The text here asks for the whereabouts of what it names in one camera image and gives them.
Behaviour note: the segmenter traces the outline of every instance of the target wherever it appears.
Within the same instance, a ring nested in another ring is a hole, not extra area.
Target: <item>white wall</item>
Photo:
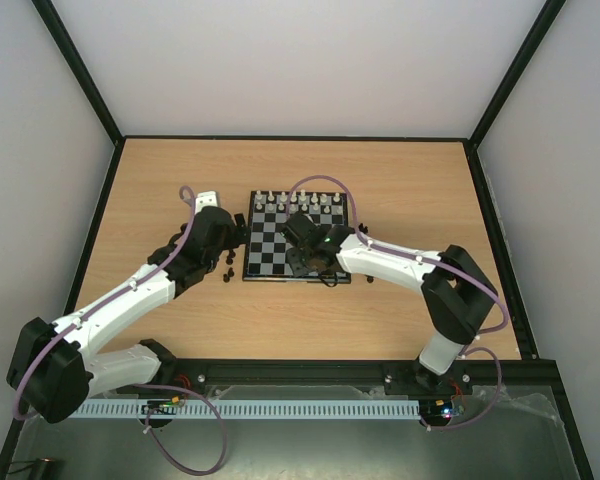
[[[600,0],[567,2],[480,152],[600,478]]]
[[[469,136],[544,0],[55,0],[125,134]]]
[[[0,0],[0,449],[19,330],[62,314],[112,150],[31,2]]]

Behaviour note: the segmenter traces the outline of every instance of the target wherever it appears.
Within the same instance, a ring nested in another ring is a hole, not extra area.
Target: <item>purple cable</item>
[[[188,199],[184,195],[185,192],[189,194]],[[176,248],[173,250],[173,252],[171,252],[171,254],[165,259],[165,261],[162,262],[160,265],[158,265],[158,268],[152,270],[147,275],[145,275],[140,280],[138,280],[136,282],[136,285],[142,285],[143,283],[147,282],[148,280],[153,278],[158,272],[160,272],[162,269],[164,269],[164,267],[169,265],[169,263],[171,263],[171,261],[175,258],[175,256],[178,255],[178,253],[180,253],[180,250],[182,250],[182,247],[184,246],[185,242],[187,241],[187,238],[189,238],[189,233],[191,232],[191,227],[193,226],[193,219],[196,215],[195,194],[193,193],[193,190],[191,189],[191,187],[189,187],[188,185],[183,185],[182,187],[180,187],[180,191],[178,193],[180,195],[180,198],[185,203],[189,203],[189,205],[191,206],[191,215],[189,216],[189,223],[187,223],[187,227],[185,228],[185,231],[182,234],[182,240],[176,246]],[[105,298],[101,302],[99,302],[96,305],[94,305],[93,307],[91,307],[87,312],[83,313],[82,316],[80,317],[80,319],[82,320],[82,323],[86,322],[89,319],[89,317],[91,317],[91,315],[96,313],[102,307],[113,302],[115,299],[120,298],[122,295],[124,295],[125,293],[127,293],[130,290],[131,290],[131,286],[126,286],[126,287],[120,289],[119,291],[117,291],[116,293],[114,293],[113,295]],[[35,411],[29,412],[27,414],[20,413],[20,399],[22,398],[22,393],[24,392],[24,389],[26,388],[27,384],[29,383],[29,380],[31,379],[33,372],[35,371],[36,368],[38,368],[38,365],[40,365],[40,363],[42,362],[44,357],[51,351],[51,349],[53,347],[55,347],[58,344],[58,342],[60,342],[60,340],[62,340],[64,337],[66,337],[69,333],[71,333],[76,328],[77,328],[77,325],[71,324],[67,328],[62,330],[60,333],[58,333],[55,337],[53,337],[51,339],[51,341],[47,345],[45,345],[45,347],[40,351],[40,353],[33,360],[33,362],[31,362],[31,365],[29,365],[29,368],[27,368],[27,371],[22,376],[22,380],[20,380],[20,383],[18,384],[18,388],[16,389],[16,397],[13,400],[13,406],[11,408],[11,411],[13,413],[13,418],[15,418],[16,420],[23,421],[23,420],[28,420],[30,418],[33,418],[37,415],[37,413]]]
[[[207,407],[209,407],[211,409],[211,411],[213,412],[213,414],[218,419],[218,422],[220,423],[220,429],[222,430],[222,452],[220,453],[220,458],[218,458],[218,461],[216,462],[216,464],[213,467],[211,467],[209,470],[193,470],[191,468],[185,467],[180,462],[178,462],[175,458],[173,458],[169,452],[167,452],[166,448],[164,448],[162,443],[160,443],[160,440],[158,440],[158,437],[153,432],[153,428],[151,428],[151,425],[149,424],[149,421],[151,420],[151,415],[157,410],[157,408],[153,408],[149,411],[149,413],[147,413],[147,416],[144,419],[144,425],[146,427],[145,432],[149,432],[149,434],[151,435],[151,438],[153,438],[153,441],[156,442],[156,445],[158,446],[160,453],[162,453],[162,456],[171,465],[176,467],[181,472],[186,473],[187,475],[192,475],[194,477],[202,477],[204,475],[211,475],[212,473],[215,473],[218,470],[220,470],[220,468],[222,468],[222,462],[224,462],[224,457],[227,454],[227,448],[229,445],[229,434],[227,432],[227,425],[224,423],[224,420],[220,416],[220,412],[208,399],[206,399],[199,393],[193,392],[191,390],[187,390],[186,388],[174,387],[171,385],[149,385],[149,384],[136,383],[133,386],[138,387],[138,388],[148,388],[148,389],[152,389],[152,390],[153,389],[170,390],[173,392],[186,393],[187,395],[191,395],[192,397],[196,397],[198,400],[201,400]]]
[[[446,430],[455,430],[457,428],[468,427],[469,425],[476,423],[478,420],[480,420],[482,417],[484,417],[487,413],[489,413],[489,411],[493,408],[493,406],[498,401],[498,397],[500,396],[500,390],[502,389],[502,367],[500,366],[500,360],[498,360],[498,357],[496,357],[496,354],[493,353],[493,351],[487,347],[472,348],[471,350],[467,351],[466,355],[471,355],[472,353],[475,353],[478,351],[487,352],[489,355],[491,355],[493,357],[493,361],[496,364],[496,370],[498,372],[498,382],[496,383],[496,391],[493,394],[493,398],[491,399],[491,401],[489,402],[489,404],[485,407],[485,409],[483,411],[481,411],[475,417],[467,420],[466,422],[457,423],[455,425],[447,425],[445,427],[432,427],[425,421],[424,418],[421,418],[420,423],[422,423],[422,425],[427,427],[427,430],[446,431]]]
[[[310,182],[311,180],[328,180],[328,181],[333,182],[336,185],[338,185],[347,194],[347,196],[349,197],[349,200],[351,202],[351,216],[353,217],[353,229],[355,230],[356,236],[358,237],[358,239],[367,247],[371,248],[372,250],[377,250],[378,252],[388,253],[389,255],[396,255],[398,257],[406,258],[407,260],[415,260],[417,262],[427,263],[429,265],[434,265],[436,267],[440,267],[443,270],[446,270],[447,272],[450,272],[450,273],[454,274],[455,276],[462,278],[463,280],[469,282],[470,284],[472,284],[473,286],[475,286],[476,288],[478,288],[482,292],[484,292],[491,300],[493,300],[494,303],[496,305],[498,305],[498,307],[500,307],[500,310],[502,310],[502,322],[499,325],[496,325],[495,327],[483,328],[482,330],[478,331],[478,334],[497,332],[499,330],[502,330],[503,328],[505,328],[508,325],[510,316],[509,316],[509,310],[507,309],[507,306],[504,304],[504,302],[502,300],[500,300],[500,298],[498,297],[498,295],[496,293],[491,291],[486,285],[483,285],[480,281],[476,280],[471,275],[467,275],[462,270],[459,270],[452,265],[448,265],[444,262],[440,262],[433,258],[427,258],[427,257],[423,257],[423,256],[418,257],[418,255],[414,255],[412,253],[401,252],[399,250],[394,250],[392,248],[384,247],[381,245],[376,245],[375,243],[373,243],[372,239],[370,239],[369,237],[364,235],[358,229],[359,224],[358,224],[358,213],[357,213],[357,209],[356,209],[356,202],[353,198],[351,191],[347,188],[347,186],[344,183],[342,183],[337,178],[333,178],[328,175],[312,175],[310,177],[306,177],[306,178],[303,178],[302,180],[300,180],[298,183],[296,183],[291,188],[289,198],[287,198],[287,203],[286,203],[287,215],[289,215],[289,206],[291,203],[291,195],[293,194],[293,192],[295,192],[300,185]]]

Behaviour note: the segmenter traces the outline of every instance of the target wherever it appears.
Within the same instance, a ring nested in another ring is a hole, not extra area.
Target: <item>purple hose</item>
[[[457,428],[468,427],[469,425],[476,423],[478,420],[480,420],[482,417],[484,417],[487,413],[489,413],[489,411],[493,408],[493,406],[498,401],[498,397],[500,396],[500,390],[502,390],[502,367],[500,366],[500,360],[498,360],[498,357],[496,357],[496,354],[493,353],[493,351],[487,347],[472,348],[471,350],[467,351],[466,355],[471,355],[472,353],[475,353],[478,351],[487,352],[489,355],[491,355],[493,357],[493,361],[496,364],[496,370],[498,372],[498,381],[496,383],[496,391],[493,394],[493,398],[491,399],[491,401],[489,402],[489,404],[485,407],[485,409],[483,411],[481,411],[475,417],[467,420],[466,422],[457,423],[455,425],[447,425],[445,427],[432,427],[424,420],[424,418],[421,418],[420,423],[422,423],[425,427],[427,427],[427,430],[447,431],[447,430],[455,430]]]
[[[152,390],[153,389],[170,390],[173,392],[186,393],[187,395],[196,397],[198,400],[201,400],[207,407],[209,407],[211,409],[211,411],[213,412],[213,414],[218,419],[218,422],[220,423],[220,429],[222,430],[222,452],[220,453],[220,458],[218,458],[218,461],[216,462],[216,464],[213,467],[211,467],[209,470],[193,470],[191,468],[185,467],[180,462],[178,462],[175,458],[173,458],[169,452],[167,452],[167,450],[164,448],[162,443],[160,443],[160,440],[158,440],[158,437],[156,436],[156,434],[153,432],[151,425],[149,424],[149,421],[151,420],[151,415],[157,410],[157,408],[154,408],[154,409],[150,410],[149,413],[147,413],[147,416],[144,419],[144,425],[145,425],[145,427],[147,427],[146,431],[148,431],[149,434],[151,435],[151,438],[153,438],[153,441],[158,446],[158,449],[160,450],[160,453],[162,453],[162,456],[164,458],[166,458],[167,461],[171,465],[176,467],[181,472],[186,473],[187,475],[192,475],[194,477],[202,477],[204,475],[211,475],[212,473],[215,473],[218,470],[220,470],[220,468],[222,468],[222,462],[224,462],[224,457],[227,454],[227,448],[229,445],[229,434],[227,432],[227,425],[225,424],[224,420],[220,416],[220,412],[208,399],[206,399],[199,393],[192,392],[191,390],[187,390],[186,388],[174,387],[171,385],[149,385],[149,384],[136,383],[133,386],[138,387],[138,388],[148,388],[148,389],[152,389]]]
[[[389,255],[396,255],[398,257],[406,258],[407,260],[415,260],[417,262],[427,263],[429,265],[434,265],[436,267],[440,267],[443,270],[446,270],[447,272],[450,272],[450,273],[454,274],[455,276],[462,278],[463,280],[469,282],[470,284],[472,284],[473,286],[475,286],[476,288],[478,288],[482,292],[484,292],[491,300],[493,300],[494,303],[496,305],[498,305],[498,307],[500,307],[500,310],[502,310],[502,322],[499,325],[496,325],[495,327],[483,328],[482,330],[478,331],[478,334],[497,332],[498,330],[502,330],[503,328],[505,328],[508,325],[510,316],[509,316],[509,310],[507,309],[507,306],[504,304],[504,302],[502,300],[500,300],[500,298],[498,297],[498,295],[496,293],[491,291],[491,289],[489,289],[486,285],[483,285],[480,281],[476,280],[471,275],[467,275],[462,270],[459,270],[459,269],[453,267],[452,265],[448,265],[444,262],[440,262],[433,258],[427,258],[427,257],[423,257],[423,256],[419,257],[412,253],[402,252],[399,250],[394,250],[393,248],[376,245],[373,242],[369,243],[369,240],[370,240],[369,237],[364,235],[358,229],[359,223],[358,223],[358,213],[356,210],[356,202],[353,198],[353,195],[351,194],[351,191],[347,188],[347,186],[344,183],[342,183],[340,180],[338,180],[336,178],[330,177],[328,175],[312,175],[310,177],[303,178],[298,183],[296,183],[291,188],[289,198],[287,199],[287,203],[286,203],[287,215],[289,215],[289,205],[291,203],[291,195],[293,194],[293,192],[295,192],[300,185],[310,182],[311,180],[328,180],[328,181],[333,182],[336,185],[338,185],[347,194],[347,196],[349,197],[349,201],[351,202],[351,216],[353,217],[353,229],[355,230],[356,236],[358,237],[360,242],[362,242],[364,245],[367,245],[367,247],[371,248],[372,250],[377,250],[378,252],[388,253]]]
[[[188,198],[185,197],[185,195],[184,195],[185,192],[189,194]],[[164,267],[169,265],[169,263],[171,263],[171,261],[175,258],[175,256],[178,255],[178,253],[180,253],[180,250],[182,250],[182,247],[184,246],[185,242],[187,241],[187,238],[189,238],[189,233],[191,232],[191,227],[193,226],[193,219],[195,218],[195,214],[196,214],[195,194],[193,193],[193,190],[191,189],[191,187],[189,187],[188,185],[183,185],[182,187],[180,187],[180,191],[178,193],[180,195],[180,198],[185,203],[188,203],[187,200],[190,200],[190,206],[191,206],[191,214],[189,215],[189,223],[187,223],[187,227],[185,228],[185,231],[182,234],[180,243],[178,243],[176,248],[173,250],[173,252],[171,252],[171,254],[165,259],[164,262],[162,262],[160,265],[158,265],[158,267],[156,269],[152,270],[147,275],[145,275],[140,280],[138,280],[136,282],[136,285],[142,285],[143,283],[149,281],[158,272],[160,272],[162,269],[164,269]],[[91,307],[87,312],[82,314],[82,316],[80,317],[81,323],[84,323],[87,320],[89,320],[89,317],[91,317],[91,315],[96,313],[98,310],[103,308],[105,305],[108,305],[109,303],[113,302],[115,299],[120,298],[122,295],[124,295],[125,293],[127,293],[130,290],[131,290],[131,286],[127,285],[126,287],[120,289],[113,295],[98,302],[96,305]],[[29,365],[29,368],[27,368],[27,371],[22,376],[22,380],[20,380],[20,383],[18,384],[18,388],[16,389],[16,397],[13,400],[13,406],[11,409],[11,411],[13,412],[13,418],[15,418],[16,420],[22,421],[22,420],[28,420],[30,418],[33,418],[36,415],[35,411],[29,412],[24,415],[20,413],[20,400],[22,398],[22,393],[24,392],[24,389],[26,388],[27,384],[29,383],[29,380],[31,379],[33,372],[35,371],[36,368],[38,368],[38,365],[40,365],[40,363],[42,362],[44,357],[51,351],[51,349],[53,347],[55,347],[58,344],[58,342],[60,342],[60,340],[62,340],[64,337],[66,337],[69,333],[71,333],[76,328],[77,328],[76,324],[71,324],[67,328],[62,330],[60,333],[58,333],[55,337],[53,337],[51,339],[51,341],[47,345],[45,345],[45,347],[40,351],[40,353],[33,360],[33,362],[31,362],[31,365]]]

